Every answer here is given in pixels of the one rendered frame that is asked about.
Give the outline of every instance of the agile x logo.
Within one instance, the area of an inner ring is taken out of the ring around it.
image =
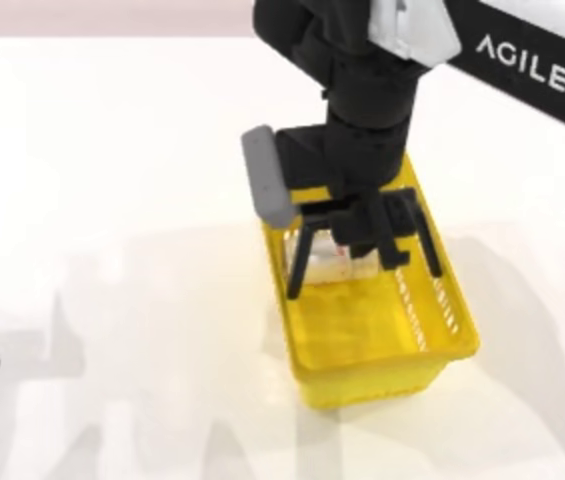
[[[515,69],[539,84],[565,94],[565,66],[557,63],[546,65],[538,53],[518,48],[509,41],[497,43],[490,34],[480,42],[476,52],[486,54],[505,67]]]

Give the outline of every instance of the white background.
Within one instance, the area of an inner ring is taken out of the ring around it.
[[[323,108],[255,40],[0,41],[0,479],[565,480],[565,126],[423,80],[410,152],[483,348],[324,415],[239,148]]]

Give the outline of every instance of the white tabletop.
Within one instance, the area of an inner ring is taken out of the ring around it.
[[[423,80],[410,152],[483,347],[319,414],[239,136],[323,109],[255,40],[0,41],[0,480],[565,480],[565,126]]]

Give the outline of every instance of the yellow basket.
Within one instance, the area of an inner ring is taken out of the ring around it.
[[[430,276],[417,237],[399,239],[411,263],[371,279],[305,285],[286,298],[284,236],[264,235],[287,345],[303,397],[327,409],[425,389],[450,362],[470,357],[479,338],[411,162],[386,189],[413,187],[426,214],[444,275]],[[292,192],[296,204],[329,198],[325,188]],[[298,227],[299,219],[289,230]]]

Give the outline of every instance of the yellow bin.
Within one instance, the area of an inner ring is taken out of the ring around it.
[[[417,237],[399,239],[411,263],[370,279],[305,285],[286,298],[287,230],[264,226],[286,340],[302,395],[311,407],[338,408],[425,389],[454,360],[475,354],[479,337],[409,158],[386,189],[414,187],[443,276],[434,279]],[[292,192],[293,202],[326,200],[326,189]],[[299,219],[290,230],[298,227]]]

